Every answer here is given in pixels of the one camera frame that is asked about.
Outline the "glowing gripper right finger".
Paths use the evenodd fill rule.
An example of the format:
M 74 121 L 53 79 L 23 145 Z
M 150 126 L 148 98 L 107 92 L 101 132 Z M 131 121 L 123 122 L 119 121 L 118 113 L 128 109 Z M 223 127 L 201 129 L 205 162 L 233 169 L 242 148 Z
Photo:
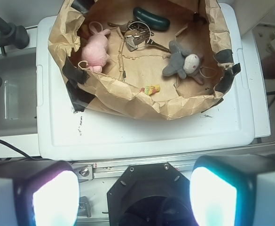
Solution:
M 203 155 L 189 196 L 200 226 L 275 226 L 275 154 Z

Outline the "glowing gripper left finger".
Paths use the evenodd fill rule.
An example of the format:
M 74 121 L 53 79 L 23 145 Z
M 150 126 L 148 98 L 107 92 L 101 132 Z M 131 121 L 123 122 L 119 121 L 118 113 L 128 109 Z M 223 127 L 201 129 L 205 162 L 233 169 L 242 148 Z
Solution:
M 0 226 L 73 226 L 79 180 L 66 161 L 0 161 Z

